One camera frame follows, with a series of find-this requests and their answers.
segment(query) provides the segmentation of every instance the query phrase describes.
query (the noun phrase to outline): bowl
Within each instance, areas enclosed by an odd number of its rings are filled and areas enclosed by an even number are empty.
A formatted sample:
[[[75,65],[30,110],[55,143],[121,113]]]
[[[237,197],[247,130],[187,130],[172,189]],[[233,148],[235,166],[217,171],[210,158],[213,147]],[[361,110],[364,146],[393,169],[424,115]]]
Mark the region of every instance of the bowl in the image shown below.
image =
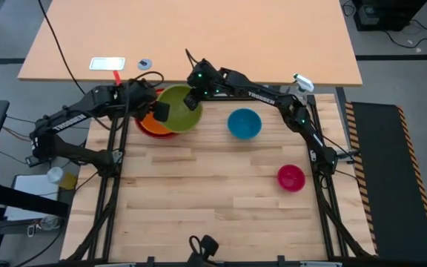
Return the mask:
[[[170,132],[170,133],[164,133],[164,134],[152,133],[152,132],[150,132],[148,129],[146,129],[146,128],[141,124],[141,122],[140,122],[139,120],[135,119],[135,123],[136,123],[136,126],[138,127],[138,129],[139,129],[142,133],[144,133],[145,135],[147,135],[147,136],[149,136],[149,137],[153,137],[153,138],[156,138],[156,139],[170,139],[170,138],[173,138],[173,137],[175,137],[175,136],[177,135],[177,133],[173,133],[173,132]]]
[[[156,92],[159,95],[164,89],[157,89]],[[139,122],[141,123],[142,127],[146,130],[151,132],[152,134],[169,134],[172,133],[171,130],[167,129],[162,125],[160,122],[156,121],[153,117],[153,112],[151,111],[146,115],[146,117]]]
[[[295,165],[282,166],[278,171],[277,178],[279,185],[290,192],[298,192],[305,185],[304,172]]]
[[[161,124],[173,133],[180,134],[193,129],[202,117],[202,103],[193,111],[184,103],[184,98],[190,91],[191,87],[188,85],[172,85],[165,88],[158,97],[158,101],[171,106],[168,120]]]
[[[228,117],[228,130],[240,139],[254,138],[261,131],[261,118],[249,108],[240,108]]]

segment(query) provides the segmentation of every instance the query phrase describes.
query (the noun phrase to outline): red tag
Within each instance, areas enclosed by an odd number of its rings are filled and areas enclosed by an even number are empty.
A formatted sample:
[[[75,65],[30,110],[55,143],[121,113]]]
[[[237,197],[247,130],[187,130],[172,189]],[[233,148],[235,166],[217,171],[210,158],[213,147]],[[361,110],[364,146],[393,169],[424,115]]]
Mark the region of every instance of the red tag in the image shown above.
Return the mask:
[[[117,70],[113,71],[113,75],[115,76],[115,83],[116,85],[120,85],[122,83],[121,78],[119,78],[119,73]]]

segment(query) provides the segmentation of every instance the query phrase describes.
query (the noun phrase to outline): black mat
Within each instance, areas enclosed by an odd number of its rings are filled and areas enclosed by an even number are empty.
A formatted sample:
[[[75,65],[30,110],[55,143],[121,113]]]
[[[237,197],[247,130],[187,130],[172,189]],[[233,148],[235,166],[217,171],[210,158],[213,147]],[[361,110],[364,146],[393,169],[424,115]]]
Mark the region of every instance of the black mat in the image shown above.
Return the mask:
[[[427,197],[403,111],[346,103],[355,171],[375,251],[388,260],[427,261]]]

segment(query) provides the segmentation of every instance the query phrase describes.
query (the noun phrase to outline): butcher block tabletop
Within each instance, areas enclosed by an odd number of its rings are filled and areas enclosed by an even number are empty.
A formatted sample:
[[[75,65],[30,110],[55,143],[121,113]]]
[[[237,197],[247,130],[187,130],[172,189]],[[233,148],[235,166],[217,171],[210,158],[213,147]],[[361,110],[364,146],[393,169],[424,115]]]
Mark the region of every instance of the butcher block tabletop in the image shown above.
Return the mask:
[[[345,147],[334,95],[316,95],[325,136]],[[319,210],[305,141],[287,129],[276,108],[261,102],[203,102],[201,122],[188,133],[159,140],[131,123],[113,228],[110,262],[185,262],[190,235],[211,235],[220,245],[213,260],[326,260]],[[262,130],[249,141],[227,129],[237,108],[251,108]],[[108,131],[92,123],[87,147],[106,149]],[[286,164],[306,174],[296,193],[280,188],[276,175]],[[337,170],[354,175],[353,167]],[[78,183],[96,169],[82,167]],[[374,252],[357,181],[332,177],[342,221],[363,248]],[[61,258],[71,255],[93,224],[100,178],[80,188],[73,200]],[[100,231],[101,256],[105,230]],[[337,237],[332,231],[336,254]]]

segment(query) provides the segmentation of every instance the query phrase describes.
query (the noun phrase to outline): green bowl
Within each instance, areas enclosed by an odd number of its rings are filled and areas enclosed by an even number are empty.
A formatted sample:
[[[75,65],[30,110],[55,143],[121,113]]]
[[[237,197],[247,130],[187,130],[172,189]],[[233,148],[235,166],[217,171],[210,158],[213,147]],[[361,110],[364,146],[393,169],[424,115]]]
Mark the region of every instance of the green bowl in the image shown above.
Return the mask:
[[[185,105],[184,98],[189,91],[191,87],[188,85],[172,85],[165,88],[158,97],[158,101],[170,105],[168,120],[161,124],[174,133],[185,133],[193,129],[202,117],[202,103],[193,111]]]

